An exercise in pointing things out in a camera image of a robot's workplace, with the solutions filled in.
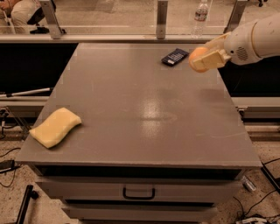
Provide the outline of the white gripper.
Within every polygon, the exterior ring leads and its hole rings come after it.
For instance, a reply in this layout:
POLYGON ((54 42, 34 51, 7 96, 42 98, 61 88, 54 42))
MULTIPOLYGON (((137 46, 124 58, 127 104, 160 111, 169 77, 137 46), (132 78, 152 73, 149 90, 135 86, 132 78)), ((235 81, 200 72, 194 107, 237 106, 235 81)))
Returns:
POLYGON ((206 70, 220 68, 230 59, 239 66, 260 61, 262 58, 256 53, 253 45, 254 28, 257 23, 258 20, 254 20, 239 25, 233 31, 206 42, 203 47, 208 51, 193 60, 194 67, 206 70))

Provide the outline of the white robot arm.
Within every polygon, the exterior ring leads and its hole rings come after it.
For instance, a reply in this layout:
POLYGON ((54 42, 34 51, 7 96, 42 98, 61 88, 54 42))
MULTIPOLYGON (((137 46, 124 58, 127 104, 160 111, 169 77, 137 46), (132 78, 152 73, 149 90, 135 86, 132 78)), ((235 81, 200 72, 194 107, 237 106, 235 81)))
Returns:
POLYGON ((280 55, 280 13, 239 25, 233 31, 197 47, 189 56, 199 73, 221 68, 228 61, 242 66, 280 55))

